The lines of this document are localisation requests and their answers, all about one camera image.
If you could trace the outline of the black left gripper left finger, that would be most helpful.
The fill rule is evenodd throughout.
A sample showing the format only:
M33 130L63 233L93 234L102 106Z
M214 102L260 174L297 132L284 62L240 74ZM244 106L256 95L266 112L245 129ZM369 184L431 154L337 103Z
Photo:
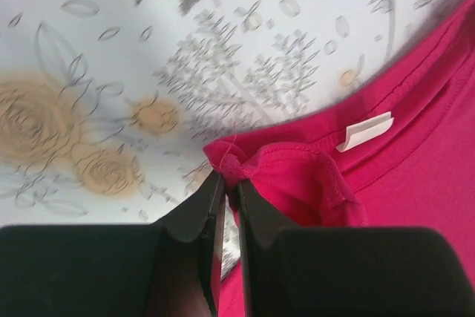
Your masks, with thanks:
M216 316L225 183L158 221L1 229L3 316Z

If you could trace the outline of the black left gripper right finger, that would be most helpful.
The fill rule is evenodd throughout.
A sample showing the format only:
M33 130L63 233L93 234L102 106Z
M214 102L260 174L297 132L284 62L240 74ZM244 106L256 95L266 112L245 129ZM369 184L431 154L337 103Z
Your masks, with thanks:
M235 192L248 316L472 316L450 244L419 227L304 227L249 180Z

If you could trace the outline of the pink t shirt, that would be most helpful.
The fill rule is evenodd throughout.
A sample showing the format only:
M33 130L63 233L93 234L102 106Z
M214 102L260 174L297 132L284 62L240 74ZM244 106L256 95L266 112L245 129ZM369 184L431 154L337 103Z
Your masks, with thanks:
M474 279L474 0L337 105L204 148L304 226L422 226Z

